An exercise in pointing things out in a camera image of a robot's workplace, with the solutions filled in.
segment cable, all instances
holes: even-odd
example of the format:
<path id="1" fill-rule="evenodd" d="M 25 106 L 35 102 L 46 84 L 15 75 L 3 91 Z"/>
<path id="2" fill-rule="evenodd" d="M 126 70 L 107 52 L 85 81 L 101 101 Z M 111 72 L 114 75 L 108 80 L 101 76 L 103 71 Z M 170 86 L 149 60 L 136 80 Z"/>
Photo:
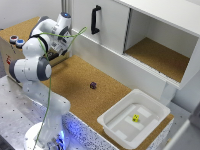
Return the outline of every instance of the cable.
<path id="1" fill-rule="evenodd" d="M 76 35 L 71 35 L 71 36 L 61 36 L 61 35 L 56 35 L 56 34 L 52 34 L 52 33 L 45 33 L 45 32 L 44 32 L 44 33 L 40 33 L 40 35 L 41 35 L 41 34 L 48 34 L 48 35 L 54 35 L 54 36 L 59 36 L 59 37 L 74 37 L 73 40 L 71 41 L 70 45 L 69 45 L 68 48 L 67 48 L 67 49 L 69 49 L 70 46 L 72 45 L 72 43 L 74 42 L 74 40 L 76 39 L 76 37 L 79 36 L 79 35 L 81 35 L 81 34 L 83 34 L 86 30 L 87 30 L 87 28 L 84 27 L 83 29 L 81 29 L 81 30 L 79 31 L 78 34 L 76 34 Z M 45 56 L 46 56 L 47 60 L 49 61 L 49 58 L 48 58 L 47 53 L 46 53 L 46 50 L 45 50 L 45 48 L 44 48 L 44 46 L 43 46 L 43 44 L 42 44 L 42 41 L 41 41 L 39 38 L 38 38 L 38 41 L 40 42 L 40 45 L 42 46 L 42 49 L 43 49 L 43 51 L 44 51 L 44 53 L 45 53 Z M 38 142 L 38 139 L 39 139 L 39 136 L 40 136 L 42 127 L 43 127 L 43 125 L 44 125 L 44 121 L 45 121 L 45 119 L 46 119 L 46 116 L 47 116 L 47 113 L 48 113 L 48 110 L 49 110 L 50 96 L 51 96 L 51 77 L 49 78 L 49 93 L 48 93 L 47 110 L 46 110 L 45 116 L 44 116 L 44 118 L 43 118 L 42 125 L 41 125 L 41 127 L 40 127 L 39 133 L 38 133 L 38 135 L 37 135 L 37 139 L 36 139 L 36 141 L 35 141 L 35 145 L 34 145 L 33 150 L 35 150 L 35 146 L 37 145 L 37 142 Z"/>

